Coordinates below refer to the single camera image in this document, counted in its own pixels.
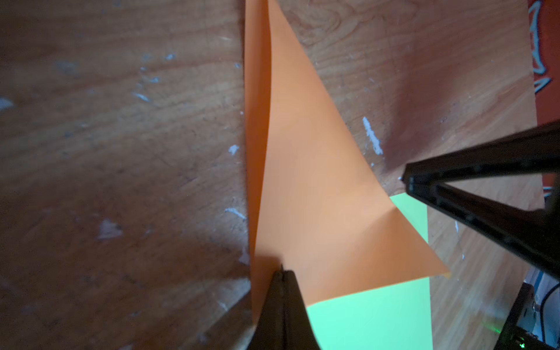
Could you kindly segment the orange square paper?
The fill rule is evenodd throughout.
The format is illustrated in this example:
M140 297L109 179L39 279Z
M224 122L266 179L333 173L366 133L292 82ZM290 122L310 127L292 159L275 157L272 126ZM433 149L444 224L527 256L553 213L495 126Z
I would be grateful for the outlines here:
M376 179L278 3L247 1L244 35L252 316L282 268L306 306L448 274Z

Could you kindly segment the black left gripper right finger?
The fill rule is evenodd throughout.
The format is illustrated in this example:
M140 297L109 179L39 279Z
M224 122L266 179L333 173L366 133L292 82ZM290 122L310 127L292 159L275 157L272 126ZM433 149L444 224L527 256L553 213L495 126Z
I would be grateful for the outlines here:
M320 349L293 271L283 271L283 349Z

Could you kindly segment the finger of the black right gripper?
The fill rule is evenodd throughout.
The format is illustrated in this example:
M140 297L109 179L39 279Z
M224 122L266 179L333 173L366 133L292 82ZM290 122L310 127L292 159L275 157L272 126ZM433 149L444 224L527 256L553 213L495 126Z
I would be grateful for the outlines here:
M405 166L411 197L476 230L507 251L559 278L559 185L545 208L523 210L451 186L499 176L559 174L559 123Z

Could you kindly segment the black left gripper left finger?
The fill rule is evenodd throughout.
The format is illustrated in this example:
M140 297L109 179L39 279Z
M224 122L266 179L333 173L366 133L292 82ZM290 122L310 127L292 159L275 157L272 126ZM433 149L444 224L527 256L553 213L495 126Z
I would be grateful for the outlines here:
M276 271L262 307L255 333L248 345L251 349L284 348L284 270Z

